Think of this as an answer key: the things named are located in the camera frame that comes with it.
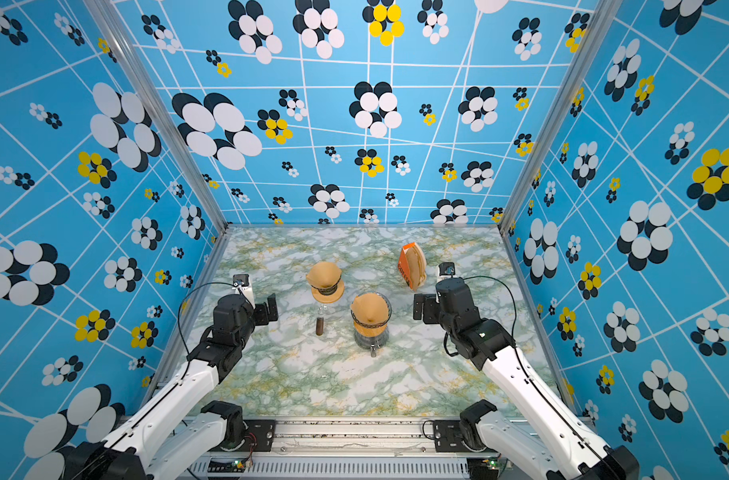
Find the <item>robotic arm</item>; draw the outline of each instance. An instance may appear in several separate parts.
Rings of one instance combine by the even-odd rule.
[[[143,408],[101,442],[83,442],[66,459],[64,480],[168,480],[202,453],[244,441],[242,408],[210,402],[181,434],[170,432],[242,358],[255,330],[278,319],[276,295],[255,304],[248,275],[234,275],[237,293],[223,296],[213,325],[173,378]]]
[[[636,480],[639,465],[628,449],[611,448],[581,422],[542,381],[503,326],[479,316],[469,287],[455,276],[455,265],[439,265],[439,278],[436,295],[415,295],[413,318],[440,324],[446,331],[445,350],[449,338],[457,354],[504,390],[542,440],[507,422],[482,400],[460,414],[466,445],[493,448],[532,478]]]

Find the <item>blue wall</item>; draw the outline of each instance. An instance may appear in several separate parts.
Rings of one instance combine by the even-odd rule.
[[[491,224],[596,0],[114,5],[228,220]]]
[[[701,3],[623,2],[508,232],[579,408],[655,480],[729,478],[729,0]]]
[[[58,478],[139,407],[217,235],[100,36],[81,2],[0,1],[0,478]]]

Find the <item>black mounting plate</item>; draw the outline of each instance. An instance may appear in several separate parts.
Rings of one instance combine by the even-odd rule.
[[[471,450],[465,446],[463,434],[460,433],[460,420],[434,420],[433,446],[438,453],[492,453],[494,450],[485,448],[482,452]]]
[[[247,429],[244,430],[244,443],[233,452],[250,452],[251,443],[248,433],[258,439],[258,444],[252,447],[253,452],[270,452],[274,444],[276,420],[244,420],[244,423],[247,424]],[[226,452],[226,450],[216,446],[210,452]]]

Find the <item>table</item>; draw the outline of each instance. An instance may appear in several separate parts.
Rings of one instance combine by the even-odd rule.
[[[257,302],[276,293],[279,321],[256,328],[242,360],[195,408],[211,400],[234,402],[244,416],[457,416],[487,398],[504,415],[521,416],[505,394],[461,356],[442,347],[444,331],[412,318],[413,292],[397,270],[399,249],[417,242],[427,259],[420,293],[436,293],[436,265],[455,263],[461,276],[504,281],[519,319],[514,338],[542,379],[555,389],[552,370],[523,300],[503,239],[486,227],[235,227],[213,281],[249,274]],[[306,273],[319,261],[343,270],[345,293],[329,306],[324,334],[316,336],[319,303]],[[509,293],[493,280],[469,280],[482,316],[513,323]],[[392,306],[389,342],[372,358],[354,341],[350,303],[376,290]],[[218,298],[231,293],[210,286],[187,344],[196,345]]]

